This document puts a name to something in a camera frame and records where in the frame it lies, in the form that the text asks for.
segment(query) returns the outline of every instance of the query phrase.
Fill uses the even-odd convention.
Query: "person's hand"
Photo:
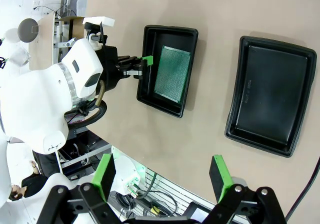
[[[34,160],[31,160],[30,161],[30,165],[35,168],[37,166],[36,162]]]

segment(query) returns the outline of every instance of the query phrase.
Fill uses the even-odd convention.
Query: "person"
[[[28,198],[38,193],[46,184],[48,178],[40,174],[37,168],[36,162],[30,161],[30,165],[33,168],[33,173],[21,182],[21,187],[18,185],[11,186],[11,193],[9,199],[11,201],[17,201],[22,197]]]

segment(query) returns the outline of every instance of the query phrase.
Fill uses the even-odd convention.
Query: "wooden desk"
[[[55,13],[51,12],[38,21],[39,33],[29,44],[31,71],[43,70],[53,65],[55,17]]]
[[[320,77],[316,73],[300,138],[291,158],[225,137],[243,35],[285,41],[320,54],[320,0],[88,0],[86,16],[115,19],[107,43],[118,54],[142,54],[144,27],[196,28],[199,38],[182,119],[136,99],[138,81],[120,80],[106,92],[108,110],[89,129],[178,185],[215,201],[209,178],[214,154],[248,186],[272,187],[286,215],[314,170],[320,153]],[[290,224],[320,223],[320,177]]]

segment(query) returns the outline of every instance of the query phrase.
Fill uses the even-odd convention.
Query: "green pad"
[[[116,174],[114,158],[111,154],[103,154],[101,161],[95,171],[91,183],[99,190],[100,196],[106,202],[108,197],[105,197],[105,188],[111,188],[112,182]]]
[[[144,56],[142,59],[147,61],[148,66],[154,64],[154,57],[152,55]]]
[[[212,157],[209,175],[215,198],[219,203],[234,184],[222,155]]]
[[[163,46],[154,92],[175,103],[180,103],[188,75],[190,57],[190,52]]]

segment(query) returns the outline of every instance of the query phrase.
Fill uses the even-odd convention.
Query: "bolt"
[[[241,186],[237,185],[237,186],[234,188],[234,190],[235,190],[237,193],[239,193],[239,192],[242,191],[242,188],[241,188]]]
[[[84,187],[83,187],[83,190],[85,190],[85,191],[88,191],[90,189],[90,186],[89,185],[85,185]]]
[[[261,194],[264,195],[264,196],[267,195],[268,194],[268,190],[267,189],[262,189]]]

